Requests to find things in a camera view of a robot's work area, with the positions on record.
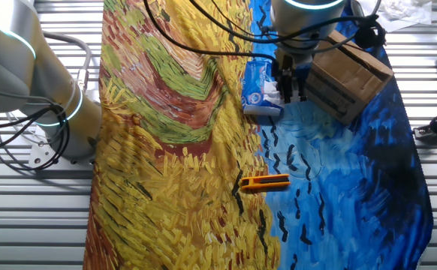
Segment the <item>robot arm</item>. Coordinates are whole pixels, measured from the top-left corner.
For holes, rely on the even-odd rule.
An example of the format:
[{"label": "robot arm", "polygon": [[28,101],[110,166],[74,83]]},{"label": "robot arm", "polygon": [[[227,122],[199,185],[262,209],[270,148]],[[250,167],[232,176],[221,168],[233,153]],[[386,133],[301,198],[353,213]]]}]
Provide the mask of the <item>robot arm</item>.
[{"label": "robot arm", "polygon": [[[0,92],[44,97],[64,107],[68,104],[65,112],[71,131],[64,156],[80,158],[93,154],[101,108],[80,91],[48,46],[38,14],[26,0],[0,0]],[[19,109],[29,116],[48,105],[0,95],[0,113]],[[51,112],[40,117],[37,124],[49,136],[59,129]]]}]

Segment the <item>silver slatted table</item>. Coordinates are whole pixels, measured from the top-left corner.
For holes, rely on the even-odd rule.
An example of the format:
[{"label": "silver slatted table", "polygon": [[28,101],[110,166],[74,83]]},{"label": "silver slatted table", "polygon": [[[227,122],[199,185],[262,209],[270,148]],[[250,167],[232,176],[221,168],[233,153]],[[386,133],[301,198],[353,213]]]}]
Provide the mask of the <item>silver slatted table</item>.
[{"label": "silver slatted table", "polygon": [[[87,42],[93,52],[89,93],[98,96],[102,0],[36,0],[42,27]],[[84,53],[49,40],[75,74]],[[396,73],[412,127],[437,116],[437,21],[387,35],[387,53]],[[437,270],[437,147],[417,142],[429,186],[434,230],[420,270]],[[18,139],[13,152],[28,160],[31,145]],[[21,175],[0,163],[0,270],[78,270],[85,247],[91,173],[61,171],[58,176]]]}]

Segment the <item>van gogh painting print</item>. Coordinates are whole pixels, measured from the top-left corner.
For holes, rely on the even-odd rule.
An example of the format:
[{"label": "van gogh painting print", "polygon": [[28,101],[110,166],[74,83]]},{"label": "van gogh painting print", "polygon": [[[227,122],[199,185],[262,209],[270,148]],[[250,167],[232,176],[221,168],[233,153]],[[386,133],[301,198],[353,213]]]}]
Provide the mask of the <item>van gogh painting print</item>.
[{"label": "van gogh painting print", "polygon": [[[216,0],[258,33],[270,1]],[[149,0],[160,26],[205,50],[272,54],[231,37],[186,0]],[[199,1],[222,23],[210,0]],[[243,115],[250,59],[168,42],[142,0],[105,0],[103,123],[84,269],[414,269],[432,211],[393,80],[343,126],[313,103]],[[352,24],[339,25],[344,35]],[[384,52],[381,60],[388,64]],[[244,193],[246,176],[291,186]]]}]

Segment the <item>black cable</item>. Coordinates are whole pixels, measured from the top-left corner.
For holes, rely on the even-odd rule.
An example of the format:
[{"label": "black cable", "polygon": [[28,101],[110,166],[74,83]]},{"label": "black cable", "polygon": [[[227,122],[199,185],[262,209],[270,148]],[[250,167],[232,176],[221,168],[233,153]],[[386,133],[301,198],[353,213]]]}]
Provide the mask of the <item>black cable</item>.
[{"label": "black cable", "polygon": [[7,139],[4,142],[0,143],[0,147],[2,146],[6,146],[8,143],[11,143],[13,140],[15,140],[18,136],[20,136],[20,134],[22,134],[23,132],[26,131],[26,129],[33,124],[34,121],[38,120],[41,117],[41,115],[35,116],[34,118],[32,118],[28,123],[26,123],[19,132],[15,133],[10,139]]},{"label": "black cable", "polygon": [[[16,167],[16,166],[13,166],[13,165],[11,165],[10,163],[8,163],[8,162],[6,162],[4,159],[3,159],[3,157],[0,155],[0,161],[1,162],[3,162],[5,165],[7,165],[8,167],[10,167],[11,169],[13,169],[13,170],[21,170],[21,171],[32,171],[32,170],[44,170],[44,169],[46,169],[46,168],[48,168],[48,167],[51,167],[62,155],[63,155],[63,152],[65,151],[65,149],[67,148],[67,146],[68,146],[68,141],[69,141],[69,139],[70,139],[70,127],[69,127],[69,125],[68,125],[68,121],[67,121],[67,119],[66,119],[66,116],[64,116],[62,113],[61,113],[61,111],[60,111],[60,109],[53,109],[53,112],[57,115],[57,120],[59,121],[59,124],[60,124],[60,130],[62,130],[62,125],[66,125],[66,127],[65,127],[65,129],[64,130],[62,130],[62,132],[60,133],[60,143],[59,143],[59,147],[58,147],[58,149],[57,149],[57,151],[55,152],[55,154],[47,161],[47,162],[45,162],[44,164],[42,164],[42,165],[40,165],[40,166],[38,166],[38,167],[35,167],[35,168],[32,168],[32,167],[30,167],[30,166],[27,166],[27,165],[25,165],[25,164],[23,164],[23,163],[21,163],[19,160],[17,160],[14,156],[13,156],[13,154],[11,154],[10,153],[10,151],[8,150],[8,148],[6,147],[6,146],[3,146],[3,149],[7,152],[7,154],[15,161],[15,162],[17,162],[20,166],[21,166],[21,168],[20,167]],[[67,138],[65,139],[65,145],[62,147],[62,145],[63,145],[63,142],[64,142],[64,132],[66,132],[67,133]],[[3,141],[2,141],[2,135],[0,134],[0,143],[3,143]]]},{"label": "black cable", "polygon": [[375,21],[377,19],[377,15],[373,15],[373,16],[368,16],[368,17],[361,17],[361,16],[343,16],[343,17],[337,17],[334,19],[329,19],[327,21],[315,24],[315,25],[311,25],[309,27],[305,27],[302,28],[299,31],[296,31],[292,34],[288,34],[285,36],[281,36],[278,38],[273,38],[273,39],[257,39],[257,38],[253,38],[253,37],[247,37],[243,34],[239,34],[233,30],[230,30],[226,25],[221,24],[218,20],[216,20],[212,15],[208,14],[206,12],[206,10],[204,10],[195,0],[189,0],[191,2],[192,5],[194,5],[194,7],[196,7],[205,17],[207,17],[209,20],[211,20],[213,23],[215,23],[218,27],[220,27],[221,29],[224,29],[225,31],[227,31],[228,33],[232,34],[233,36],[237,37],[237,38],[241,38],[245,41],[251,41],[251,42],[255,42],[255,43],[260,43],[260,44],[275,44],[278,42],[282,42],[282,41],[288,41],[292,38],[295,38],[296,36],[300,36],[302,34],[305,34],[307,32],[319,29],[323,26],[328,26],[330,24],[333,23],[339,23],[339,22],[347,22],[347,21],[357,21],[357,22],[372,22],[374,21],[374,23],[377,25],[378,23]]},{"label": "black cable", "polygon": [[249,31],[246,31],[245,29],[241,28],[239,25],[237,25],[235,22],[233,22],[231,19],[228,19],[228,17],[222,12],[222,10],[220,10],[220,7],[217,5],[217,3],[214,0],[210,0],[212,1],[212,4],[215,6],[215,8],[217,9],[217,11],[222,15],[222,17],[224,17],[230,24],[232,24],[233,26],[237,27],[240,31],[252,36],[252,37],[261,37],[264,34],[254,34],[251,33]]},{"label": "black cable", "polygon": [[10,123],[7,123],[7,124],[0,124],[0,128],[6,128],[6,127],[9,128],[11,126],[21,124],[21,123],[23,123],[25,121],[33,119],[36,115],[42,116],[45,113],[49,112],[50,110],[51,110],[50,107],[41,109],[41,110],[39,110],[39,111],[37,111],[37,112],[35,112],[35,113],[25,117],[25,118],[20,119],[19,121],[13,121],[13,122],[10,122]]},{"label": "black cable", "polygon": [[153,17],[152,11],[150,10],[150,6],[149,6],[149,2],[148,0],[143,0],[143,3],[145,5],[145,9],[147,14],[149,15],[150,21],[152,22],[152,24],[157,28],[157,30],[160,32],[160,34],[162,34],[168,41],[170,41],[173,45],[180,47],[184,50],[188,50],[191,51],[193,53],[200,53],[200,54],[204,54],[204,55],[211,55],[211,56],[247,56],[247,57],[261,57],[261,58],[266,58],[266,59],[270,59],[275,67],[275,69],[278,68],[279,63],[277,62],[277,60],[275,58],[273,58],[270,55],[267,54],[263,54],[263,53],[253,53],[253,52],[213,52],[213,51],[207,51],[207,50],[201,50],[201,49],[194,49],[191,48],[189,46],[183,45],[177,41],[175,41],[171,36],[169,36],[164,29],[162,29],[160,27],[160,25],[158,24],[158,22],[155,20],[155,18]]}]

